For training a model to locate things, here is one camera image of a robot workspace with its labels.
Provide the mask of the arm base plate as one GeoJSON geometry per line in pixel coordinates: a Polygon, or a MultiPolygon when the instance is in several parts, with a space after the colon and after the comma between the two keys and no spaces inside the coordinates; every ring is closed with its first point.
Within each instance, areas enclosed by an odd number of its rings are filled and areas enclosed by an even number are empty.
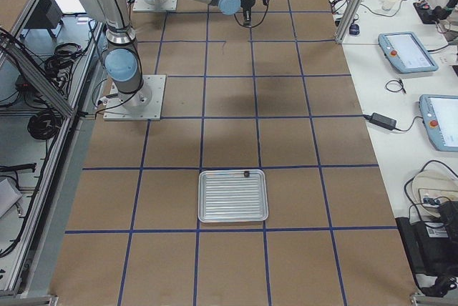
{"type": "Polygon", "coordinates": [[[165,75],[144,75],[142,88],[131,98],[131,95],[119,93],[112,82],[110,93],[117,96],[108,99],[103,119],[111,122],[160,120],[165,84],[165,75]]]}
{"type": "Polygon", "coordinates": [[[133,11],[137,13],[175,12],[177,0],[135,0],[133,11]]]}

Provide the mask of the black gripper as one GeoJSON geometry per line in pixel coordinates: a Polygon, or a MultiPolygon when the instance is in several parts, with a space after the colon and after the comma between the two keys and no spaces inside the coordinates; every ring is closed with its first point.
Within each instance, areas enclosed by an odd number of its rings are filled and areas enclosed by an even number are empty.
{"type": "Polygon", "coordinates": [[[243,26],[251,26],[252,8],[255,5],[255,0],[240,0],[240,5],[243,10],[243,26]]]}

